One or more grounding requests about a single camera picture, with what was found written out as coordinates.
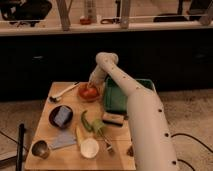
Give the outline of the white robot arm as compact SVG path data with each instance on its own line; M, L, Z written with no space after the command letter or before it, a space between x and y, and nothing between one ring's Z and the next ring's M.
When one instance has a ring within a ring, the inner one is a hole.
M100 85L107 75L127 97L127 115L136 171L179 171L164 106L158 94L117 66L118 55L99 52L89 83Z

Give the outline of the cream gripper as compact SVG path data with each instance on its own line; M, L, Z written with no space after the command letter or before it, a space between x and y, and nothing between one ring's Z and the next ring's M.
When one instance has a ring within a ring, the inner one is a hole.
M95 68L90 74L88 86L100 86L104 82L104 71L100 68Z

